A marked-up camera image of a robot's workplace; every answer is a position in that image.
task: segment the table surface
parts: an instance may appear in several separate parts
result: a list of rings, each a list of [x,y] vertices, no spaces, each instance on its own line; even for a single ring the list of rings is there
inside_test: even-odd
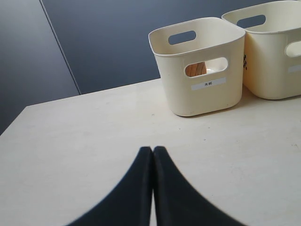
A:
[[[184,118],[168,109],[161,80],[25,108],[0,136],[0,225],[69,223],[146,145],[166,146],[190,183],[242,222],[300,225],[301,97],[244,89],[233,108]]]

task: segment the white label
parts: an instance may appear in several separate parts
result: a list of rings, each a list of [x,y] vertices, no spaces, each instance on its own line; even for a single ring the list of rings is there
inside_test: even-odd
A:
[[[223,83],[226,83],[226,78],[220,78],[220,79],[215,79],[212,81],[206,81],[203,83],[195,84],[195,85],[191,86],[191,89],[198,90],[198,89],[203,89],[203,88],[207,88],[207,87],[211,87],[211,86],[220,85]]]
[[[298,72],[298,71],[301,71],[301,65],[295,65],[288,68],[289,73]]]

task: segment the plastic basket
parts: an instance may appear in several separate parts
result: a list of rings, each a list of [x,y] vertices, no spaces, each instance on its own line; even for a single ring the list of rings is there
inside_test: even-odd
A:
[[[193,40],[171,45],[173,35],[194,31]],[[245,31],[209,17],[157,29],[149,34],[170,109],[193,116],[229,108],[242,95]],[[205,62],[207,74],[189,77],[187,66]]]
[[[237,24],[264,16],[245,28],[244,84],[257,96],[282,99],[301,95],[301,2],[275,1],[226,13]]]

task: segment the black foam pad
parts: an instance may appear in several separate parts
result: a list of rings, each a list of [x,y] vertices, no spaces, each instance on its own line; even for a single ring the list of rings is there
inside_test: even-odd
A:
[[[152,166],[151,148],[142,147],[117,186],[69,226],[148,226],[151,215]]]
[[[154,162],[158,226],[243,226],[200,195],[180,173],[164,147],[154,149]]]

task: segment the bin handle cutout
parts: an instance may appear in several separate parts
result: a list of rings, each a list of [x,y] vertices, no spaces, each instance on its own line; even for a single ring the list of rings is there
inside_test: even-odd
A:
[[[197,34],[195,31],[183,32],[183,33],[171,35],[168,38],[168,43],[170,45],[175,45],[175,44],[195,40],[196,37],[197,37]]]
[[[226,70],[228,67],[228,60],[224,57],[207,60],[187,65],[185,67],[185,74],[188,77],[196,78],[212,73],[217,73]]]
[[[266,22],[266,16],[265,15],[257,15],[257,16],[251,16],[248,18],[240,19],[237,21],[237,26],[241,28],[250,28],[262,25]]]
[[[296,42],[290,43],[285,48],[285,53],[288,57],[299,57],[299,56],[301,56],[301,41],[296,41]]]

